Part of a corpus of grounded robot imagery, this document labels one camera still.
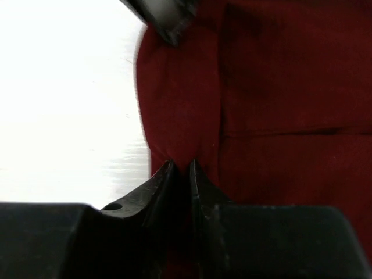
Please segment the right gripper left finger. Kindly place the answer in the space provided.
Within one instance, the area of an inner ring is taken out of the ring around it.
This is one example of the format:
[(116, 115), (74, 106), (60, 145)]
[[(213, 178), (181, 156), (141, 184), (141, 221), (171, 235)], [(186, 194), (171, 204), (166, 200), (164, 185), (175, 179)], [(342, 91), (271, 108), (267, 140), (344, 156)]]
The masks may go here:
[(176, 167), (166, 161), (146, 182), (106, 205), (100, 213), (110, 233), (161, 233), (171, 227)]

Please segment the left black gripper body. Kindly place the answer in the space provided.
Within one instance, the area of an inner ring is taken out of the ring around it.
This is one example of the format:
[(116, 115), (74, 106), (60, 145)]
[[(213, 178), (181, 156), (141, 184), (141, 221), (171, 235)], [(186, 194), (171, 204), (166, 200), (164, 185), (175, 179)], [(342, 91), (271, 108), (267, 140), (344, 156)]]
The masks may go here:
[(140, 20), (154, 26), (170, 45), (177, 46), (182, 32), (196, 16), (194, 0), (121, 0)]

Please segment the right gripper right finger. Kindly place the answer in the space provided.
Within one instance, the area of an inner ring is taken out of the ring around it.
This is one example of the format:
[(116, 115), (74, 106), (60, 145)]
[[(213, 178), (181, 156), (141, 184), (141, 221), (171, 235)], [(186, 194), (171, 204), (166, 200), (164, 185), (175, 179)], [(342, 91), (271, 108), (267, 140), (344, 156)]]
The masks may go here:
[(222, 190), (209, 180), (197, 160), (193, 160), (190, 164), (189, 179), (192, 214), (195, 221), (210, 218), (216, 205), (233, 203)]

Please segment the dark red t-shirt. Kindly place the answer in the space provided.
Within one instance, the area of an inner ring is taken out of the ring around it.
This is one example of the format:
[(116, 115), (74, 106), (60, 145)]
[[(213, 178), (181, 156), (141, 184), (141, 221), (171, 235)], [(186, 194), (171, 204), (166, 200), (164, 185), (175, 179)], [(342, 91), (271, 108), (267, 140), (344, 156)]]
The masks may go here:
[[(147, 24), (137, 94), (173, 161), (162, 278), (371, 277), (371, 2), (198, 1), (177, 46)], [(197, 160), (232, 201), (192, 214)]]

